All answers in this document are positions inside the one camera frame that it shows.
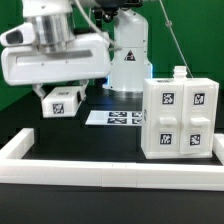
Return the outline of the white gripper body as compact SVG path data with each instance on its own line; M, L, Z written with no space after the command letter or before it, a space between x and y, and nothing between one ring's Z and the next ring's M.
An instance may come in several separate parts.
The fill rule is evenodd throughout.
M111 70L109 44L97 33L75 35L65 51L42 53L32 23L0 35L4 80L11 86L102 78Z

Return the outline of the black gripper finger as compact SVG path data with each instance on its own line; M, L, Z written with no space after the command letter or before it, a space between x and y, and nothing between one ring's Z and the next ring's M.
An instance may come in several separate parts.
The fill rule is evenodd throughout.
M37 94L40 99L44 99L46 96L45 90L42 88L42 84L33 84L33 91Z
M80 101L84 101L86 99L86 88L89 84L89 80L80 80L79 87L80 90L78 91L78 99Z

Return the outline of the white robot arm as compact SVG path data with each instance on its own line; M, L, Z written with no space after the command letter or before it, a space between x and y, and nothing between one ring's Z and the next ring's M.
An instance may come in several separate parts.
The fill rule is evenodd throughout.
M31 85L105 77L103 88L137 96L152 76L147 0L22 0L24 23L0 34L6 83Z

